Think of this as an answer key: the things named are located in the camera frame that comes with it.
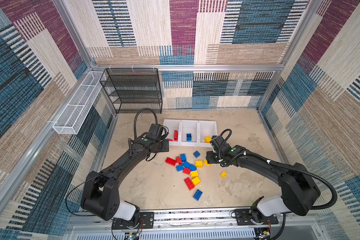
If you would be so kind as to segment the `white three-compartment bin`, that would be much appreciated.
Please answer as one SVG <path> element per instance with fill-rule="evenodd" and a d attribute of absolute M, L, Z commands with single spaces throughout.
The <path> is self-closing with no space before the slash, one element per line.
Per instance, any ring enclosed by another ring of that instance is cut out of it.
<path fill-rule="evenodd" d="M 169 141 L 170 146 L 211 148 L 211 144 L 205 142 L 205 137 L 218 135 L 216 121 L 164 119 L 164 126 L 169 129 L 167 139 L 173 140 Z M 179 132 L 178 141 L 174 141 L 175 130 Z M 187 142 L 186 134 L 192 134 L 191 142 Z"/>

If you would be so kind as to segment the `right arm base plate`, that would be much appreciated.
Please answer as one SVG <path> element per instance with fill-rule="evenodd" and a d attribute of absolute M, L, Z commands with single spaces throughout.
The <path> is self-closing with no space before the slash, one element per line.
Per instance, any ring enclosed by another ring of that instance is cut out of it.
<path fill-rule="evenodd" d="M 257 210 L 235 209 L 231 213 L 231 217 L 237 221 L 238 226 L 254 226 L 254 225 L 277 225 L 279 223 L 276 215 L 265 217 Z"/>

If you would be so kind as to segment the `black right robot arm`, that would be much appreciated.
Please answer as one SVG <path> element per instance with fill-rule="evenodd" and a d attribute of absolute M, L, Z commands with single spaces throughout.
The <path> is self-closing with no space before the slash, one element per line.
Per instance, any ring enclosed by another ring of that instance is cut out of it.
<path fill-rule="evenodd" d="M 210 144 L 213 149 L 206 155 L 208 164 L 251 170 L 281 188 L 280 194 L 268 199 L 260 197 L 252 204 L 248 214 L 254 224 L 260 225 L 275 214 L 306 216 L 310 210 L 328 209 L 337 202 L 338 194 L 334 186 L 324 178 L 310 173 L 304 165 L 273 161 L 242 146 L 231 147 L 227 141 L 228 138 L 224 138 L 222 134 L 212 137 Z M 321 182 L 331 192 L 331 199 L 325 204 L 315 204 L 321 196 L 316 182 Z"/>

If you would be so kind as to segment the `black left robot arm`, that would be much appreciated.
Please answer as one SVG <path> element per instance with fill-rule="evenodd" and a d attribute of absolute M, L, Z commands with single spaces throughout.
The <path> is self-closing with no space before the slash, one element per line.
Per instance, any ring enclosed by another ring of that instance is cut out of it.
<path fill-rule="evenodd" d="M 148 111 L 154 115 L 155 122 L 148 132 L 137 135 L 139 115 Z M 143 160 L 148 161 L 151 154 L 166 153 L 170 150 L 168 129 L 158 123 L 154 110 L 141 109 L 134 119 L 134 138 L 128 139 L 128 150 L 113 164 L 100 172 L 92 171 L 87 175 L 81 199 L 81 208 L 108 221 L 120 208 L 119 186 L 125 177 Z"/>

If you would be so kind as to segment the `aluminium front rail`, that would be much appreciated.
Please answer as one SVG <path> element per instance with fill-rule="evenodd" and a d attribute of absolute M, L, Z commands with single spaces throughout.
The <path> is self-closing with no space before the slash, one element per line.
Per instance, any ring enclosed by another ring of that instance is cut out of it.
<path fill-rule="evenodd" d="M 236 228 L 236 227 L 278 227 L 282 223 L 281 214 L 274 214 L 268 217 L 261 225 L 254 224 L 249 214 L 249 207 L 229 208 L 199 208 L 199 209 L 168 209 L 168 210 L 141 210 L 140 222 L 144 230 L 190 230 L 190 229 L 211 229 L 211 228 Z M 124 224 L 118 224 L 115 230 L 112 229 L 112 220 L 105 221 L 98 217 L 70 218 L 67 233 L 90 233 L 90 232 L 111 232 L 128 230 Z"/>

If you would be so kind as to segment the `blue brick bottom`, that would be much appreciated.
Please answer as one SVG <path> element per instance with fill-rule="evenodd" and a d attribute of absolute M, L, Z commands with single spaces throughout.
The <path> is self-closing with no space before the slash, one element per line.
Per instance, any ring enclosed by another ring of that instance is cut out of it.
<path fill-rule="evenodd" d="M 193 198 L 196 200 L 196 201 L 199 201 L 200 197 L 202 196 L 203 192 L 200 191 L 200 190 L 196 190 L 195 194 L 193 195 Z"/>

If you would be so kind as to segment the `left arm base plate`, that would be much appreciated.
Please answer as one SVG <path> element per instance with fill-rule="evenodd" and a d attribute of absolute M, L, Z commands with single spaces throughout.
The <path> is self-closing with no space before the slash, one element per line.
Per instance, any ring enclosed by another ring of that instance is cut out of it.
<path fill-rule="evenodd" d="M 112 230 L 152 229 L 154 227 L 154 220 L 154 212 L 139 212 L 135 214 L 129 221 L 123 219 L 114 219 L 112 223 Z"/>

